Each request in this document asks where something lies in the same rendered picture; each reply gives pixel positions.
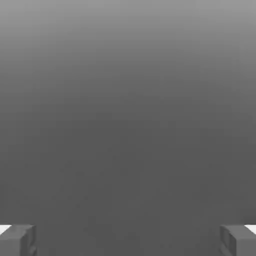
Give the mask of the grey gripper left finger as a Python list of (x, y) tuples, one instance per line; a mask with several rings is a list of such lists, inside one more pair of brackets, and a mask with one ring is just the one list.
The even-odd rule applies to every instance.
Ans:
[(0, 224), (0, 256), (38, 256), (37, 227)]

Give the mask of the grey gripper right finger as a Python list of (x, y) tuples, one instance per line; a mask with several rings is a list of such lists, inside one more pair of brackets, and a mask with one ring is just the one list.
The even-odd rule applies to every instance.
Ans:
[(219, 256), (256, 256), (256, 224), (221, 225)]

